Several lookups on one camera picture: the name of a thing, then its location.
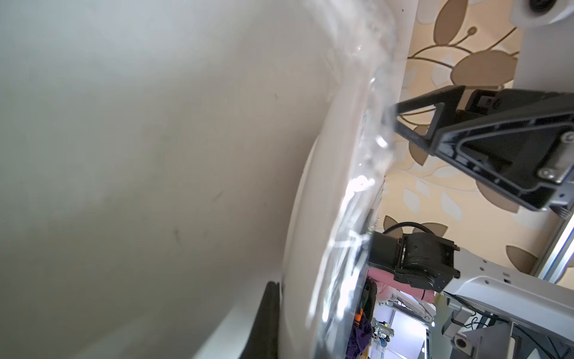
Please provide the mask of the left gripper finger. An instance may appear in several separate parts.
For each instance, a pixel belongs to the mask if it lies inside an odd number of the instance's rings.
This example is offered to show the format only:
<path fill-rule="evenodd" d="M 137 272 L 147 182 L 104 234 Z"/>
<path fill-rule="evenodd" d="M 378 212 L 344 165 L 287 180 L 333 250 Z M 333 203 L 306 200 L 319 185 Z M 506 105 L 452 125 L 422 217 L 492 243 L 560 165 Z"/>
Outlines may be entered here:
<path fill-rule="evenodd" d="M 248 341 L 240 359 L 277 359 L 280 322 L 280 285 L 266 284 Z"/>

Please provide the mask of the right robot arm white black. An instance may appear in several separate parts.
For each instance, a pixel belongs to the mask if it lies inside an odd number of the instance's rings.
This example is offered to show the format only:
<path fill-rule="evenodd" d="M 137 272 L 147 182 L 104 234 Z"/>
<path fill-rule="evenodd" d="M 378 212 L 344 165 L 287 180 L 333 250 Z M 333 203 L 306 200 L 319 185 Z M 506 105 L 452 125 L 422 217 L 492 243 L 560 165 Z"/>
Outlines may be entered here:
<path fill-rule="evenodd" d="M 397 105 L 403 114 L 435 112 L 425 134 L 397 123 L 396 132 L 504 198 L 533 211 L 568 214 L 573 207 L 573 95 L 449 86 Z M 418 290 L 451 296 L 573 341 L 573 292 L 493 264 L 416 224 L 399 239 L 372 236 L 369 266 Z"/>

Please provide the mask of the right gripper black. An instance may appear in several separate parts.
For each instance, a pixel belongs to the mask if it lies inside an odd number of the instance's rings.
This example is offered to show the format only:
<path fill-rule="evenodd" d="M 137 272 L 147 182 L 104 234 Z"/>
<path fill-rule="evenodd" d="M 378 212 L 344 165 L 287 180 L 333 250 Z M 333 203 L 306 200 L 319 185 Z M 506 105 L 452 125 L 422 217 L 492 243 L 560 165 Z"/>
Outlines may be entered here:
<path fill-rule="evenodd" d="M 503 90 L 493 97 L 450 85 L 396 104 L 396 115 L 431 107 L 421 135 L 396 124 L 396 133 L 508 200 L 559 215 L 573 207 L 573 94 Z M 486 106 L 475 118 L 469 104 Z"/>

